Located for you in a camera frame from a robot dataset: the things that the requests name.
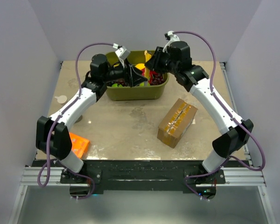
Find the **brown taped cardboard box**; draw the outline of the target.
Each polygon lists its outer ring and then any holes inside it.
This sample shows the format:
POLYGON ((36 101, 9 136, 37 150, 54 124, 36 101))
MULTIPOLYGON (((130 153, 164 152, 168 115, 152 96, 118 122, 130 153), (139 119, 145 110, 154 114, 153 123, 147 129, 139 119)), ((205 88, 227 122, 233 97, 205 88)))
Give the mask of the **brown taped cardboard box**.
POLYGON ((179 98, 158 126, 157 139, 175 148, 192 124, 197 108, 179 98))

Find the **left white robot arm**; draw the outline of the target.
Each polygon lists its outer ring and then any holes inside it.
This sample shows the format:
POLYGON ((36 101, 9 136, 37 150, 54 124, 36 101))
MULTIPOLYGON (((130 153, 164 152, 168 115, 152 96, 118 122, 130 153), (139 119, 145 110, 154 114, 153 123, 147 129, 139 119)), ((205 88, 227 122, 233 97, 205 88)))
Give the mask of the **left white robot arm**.
POLYGON ((124 79, 130 87, 137 86, 147 79, 135 65, 127 59, 114 65, 108 62, 106 55, 96 54, 92 57, 90 71, 76 95, 59 111, 50 117, 41 116, 37 121, 36 147, 47 156, 54 156, 62 165, 71 170, 71 178, 77 183, 87 179, 84 162, 72 152, 69 130, 77 119, 91 105, 98 102, 107 90, 107 83, 124 79))

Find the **yellow utility knife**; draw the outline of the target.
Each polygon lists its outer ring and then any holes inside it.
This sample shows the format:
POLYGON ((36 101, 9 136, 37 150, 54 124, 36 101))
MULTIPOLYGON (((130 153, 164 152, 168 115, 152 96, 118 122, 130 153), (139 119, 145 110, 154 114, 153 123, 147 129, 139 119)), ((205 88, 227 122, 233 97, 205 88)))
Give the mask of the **yellow utility knife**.
POLYGON ((152 58, 152 55, 148 50, 145 50, 144 56, 145 56, 144 77, 147 79, 147 83, 150 84, 151 76, 150 76, 150 69, 148 68, 147 62, 152 58))

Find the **olive green plastic bin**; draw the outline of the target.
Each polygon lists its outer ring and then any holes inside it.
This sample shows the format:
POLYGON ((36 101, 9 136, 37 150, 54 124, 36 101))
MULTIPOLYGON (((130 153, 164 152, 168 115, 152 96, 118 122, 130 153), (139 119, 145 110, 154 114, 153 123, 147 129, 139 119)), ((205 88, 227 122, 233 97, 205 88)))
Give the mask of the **olive green plastic bin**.
MULTIPOLYGON (((106 57, 110 64, 114 64, 118 61, 118 58, 114 52, 106 53, 106 57)), ((144 50, 131 51, 128 56, 128 61, 132 64, 145 63, 144 50)), ((165 85, 169 80, 169 74, 163 74, 164 82, 160 85, 149 86, 135 86, 135 87, 111 87, 108 86, 106 94, 109 99, 113 101, 122 100, 147 100, 158 99, 164 92, 165 85)))

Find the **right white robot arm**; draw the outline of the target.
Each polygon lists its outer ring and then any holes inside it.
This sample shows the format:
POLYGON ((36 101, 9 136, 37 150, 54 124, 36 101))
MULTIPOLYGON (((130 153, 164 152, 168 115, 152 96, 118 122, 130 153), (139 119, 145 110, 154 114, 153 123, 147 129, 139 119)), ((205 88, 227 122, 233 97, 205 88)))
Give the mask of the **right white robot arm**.
POLYGON ((157 73, 171 73, 178 84, 194 96, 216 123, 221 136, 212 142, 213 150, 203 161, 198 177, 203 183, 215 178, 214 170, 243 147, 252 131, 250 119, 243 120, 224 101, 214 87, 210 87, 210 78, 200 66, 192 63, 190 47, 184 41, 176 41, 167 47, 157 47, 145 67, 157 73))

